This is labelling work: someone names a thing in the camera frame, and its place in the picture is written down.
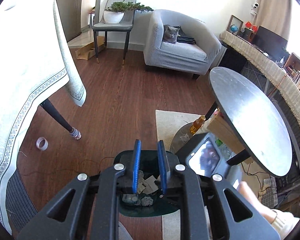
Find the globe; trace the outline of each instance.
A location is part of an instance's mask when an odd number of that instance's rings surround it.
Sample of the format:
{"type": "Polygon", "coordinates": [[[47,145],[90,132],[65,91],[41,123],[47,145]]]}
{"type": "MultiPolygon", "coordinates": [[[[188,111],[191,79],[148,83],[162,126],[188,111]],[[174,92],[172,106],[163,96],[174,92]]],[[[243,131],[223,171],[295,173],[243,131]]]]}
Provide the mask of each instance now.
{"type": "Polygon", "coordinates": [[[233,25],[231,25],[230,29],[231,29],[231,31],[232,31],[233,33],[235,33],[235,32],[237,32],[237,31],[238,31],[238,27],[237,27],[237,26],[235,26],[234,24],[233,24],[233,25]]]}

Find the bonsai plant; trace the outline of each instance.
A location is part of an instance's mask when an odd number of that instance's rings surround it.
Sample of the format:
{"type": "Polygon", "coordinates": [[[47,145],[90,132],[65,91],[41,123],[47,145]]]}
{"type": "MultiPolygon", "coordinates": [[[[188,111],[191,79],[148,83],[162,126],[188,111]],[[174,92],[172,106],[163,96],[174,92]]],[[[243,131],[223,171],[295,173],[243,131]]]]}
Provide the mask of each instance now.
{"type": "Polygon", "coordinates": [[[133,10],[138,10],[141,13],[153,11],[151,7],[145,6],[140,3],[133,3],[133,2],[125,3],[124,1],[122,1],[122,2],[114,2],[110,7],[108,7],[104,11],[103,17],[106,23],[117,24],[122,20],[125,12],[133,11],[133,10]]]}

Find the gray armchair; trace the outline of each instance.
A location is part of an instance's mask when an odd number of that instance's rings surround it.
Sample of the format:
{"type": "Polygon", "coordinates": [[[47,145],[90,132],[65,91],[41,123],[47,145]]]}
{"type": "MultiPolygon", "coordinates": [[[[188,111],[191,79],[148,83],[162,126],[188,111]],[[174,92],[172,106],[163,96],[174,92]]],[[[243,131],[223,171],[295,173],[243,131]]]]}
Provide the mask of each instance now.
{"type": "Polygon", "coordinates": [[[219,40],[199,20],[169,10],[152,12],[143,51],[146,65],[190,72],[198,77],[206,74],[220,49],[219,40]],[[194,37],[197,44],[162,42],[165,24],[181,26],[184,33],[194,37]]]}

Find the white flower pot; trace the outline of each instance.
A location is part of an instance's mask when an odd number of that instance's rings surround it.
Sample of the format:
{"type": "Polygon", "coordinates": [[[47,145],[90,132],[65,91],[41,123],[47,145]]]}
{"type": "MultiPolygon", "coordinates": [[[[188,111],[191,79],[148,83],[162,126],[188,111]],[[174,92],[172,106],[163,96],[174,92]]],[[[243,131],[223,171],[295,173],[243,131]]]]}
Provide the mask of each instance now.
{"type": "Polygon", "coordinates": [[[103,18],[105,23],[118,24],[123,18],[124,13],[104,11],[103,18]]]}

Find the doorway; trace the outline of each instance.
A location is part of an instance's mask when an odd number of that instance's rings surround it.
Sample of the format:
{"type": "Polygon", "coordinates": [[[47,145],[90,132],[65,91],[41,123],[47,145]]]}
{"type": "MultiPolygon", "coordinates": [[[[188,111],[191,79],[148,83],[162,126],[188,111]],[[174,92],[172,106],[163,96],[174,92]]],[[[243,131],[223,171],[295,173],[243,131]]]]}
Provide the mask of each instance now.
{"type": "Polygon", "coordinates": [[[57,0],[60,19],[67,42],[81,34],[81,1],[57,0]]]}

